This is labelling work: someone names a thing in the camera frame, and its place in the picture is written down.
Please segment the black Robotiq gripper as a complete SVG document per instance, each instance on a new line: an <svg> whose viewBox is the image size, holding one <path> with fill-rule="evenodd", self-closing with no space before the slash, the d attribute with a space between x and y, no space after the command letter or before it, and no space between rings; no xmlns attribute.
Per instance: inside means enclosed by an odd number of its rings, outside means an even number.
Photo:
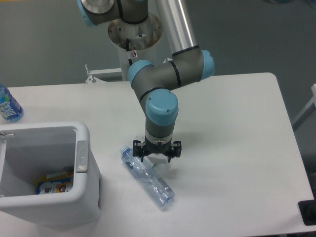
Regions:
<svg viewBox="0 0 316 237"><path fill-rule="evenodd" d="M132 155L138 157L141 162L144 161L144 157L150 154L163 154L167 157L167 162L170 163L173 158L179 158L182 151L181 141L168 141L165 144L151 143L145 139L145 142L139 140L133 140Z"/></svg>

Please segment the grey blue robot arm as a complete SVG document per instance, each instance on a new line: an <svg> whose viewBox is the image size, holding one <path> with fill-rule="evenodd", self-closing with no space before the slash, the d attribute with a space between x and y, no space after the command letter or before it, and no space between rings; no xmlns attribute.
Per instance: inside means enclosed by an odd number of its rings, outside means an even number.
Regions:
<svg viewBox="0 0 316 237"><path fill-rule="evenodd" d="M172 141L179 112L173 90L214 74L214 60L200 49L183 0L158 0L158 15L146 0L79 0L88 25L108 23L112 43L124 51L121 72L146 117L144 141L133 141L133 155L179 157L180 141Z"/></svg>

